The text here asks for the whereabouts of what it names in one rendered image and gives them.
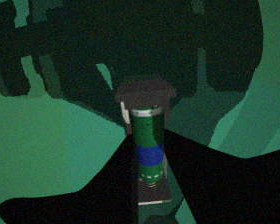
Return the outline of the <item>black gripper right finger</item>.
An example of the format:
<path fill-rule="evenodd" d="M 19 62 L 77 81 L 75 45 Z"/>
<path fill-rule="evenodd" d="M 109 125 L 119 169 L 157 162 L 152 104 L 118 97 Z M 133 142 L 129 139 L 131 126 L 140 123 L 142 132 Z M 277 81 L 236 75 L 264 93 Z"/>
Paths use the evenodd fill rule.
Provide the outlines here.
<path fill-rule="evenodd" d="M 164 147 L 197 224 L 241 224 L 258 192 L 280 179 L 280 149 L 241 159 L 167 129 Z"/>

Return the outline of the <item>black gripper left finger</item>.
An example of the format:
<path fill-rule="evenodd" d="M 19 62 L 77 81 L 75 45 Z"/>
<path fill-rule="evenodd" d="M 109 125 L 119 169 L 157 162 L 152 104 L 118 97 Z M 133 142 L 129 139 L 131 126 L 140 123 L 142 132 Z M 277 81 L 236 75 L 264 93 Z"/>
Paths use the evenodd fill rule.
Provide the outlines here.
<path fill-rule="evenodd" d="M 77 192 L 14 197 L 0 204 L 6 224 L 139 224 L 139 161 L 128 135 L 107 164 Z"/>

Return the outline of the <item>green cylindrical battery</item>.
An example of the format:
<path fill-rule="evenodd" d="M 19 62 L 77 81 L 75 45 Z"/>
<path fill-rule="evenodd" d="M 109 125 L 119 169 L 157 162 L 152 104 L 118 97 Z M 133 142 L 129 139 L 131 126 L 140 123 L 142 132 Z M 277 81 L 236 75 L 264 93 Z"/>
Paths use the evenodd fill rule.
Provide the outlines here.
<path fill-rule="evenodd" d="M 164 175 L 164 108 L 131 109 L 140 179 L 156 183 Z"/>

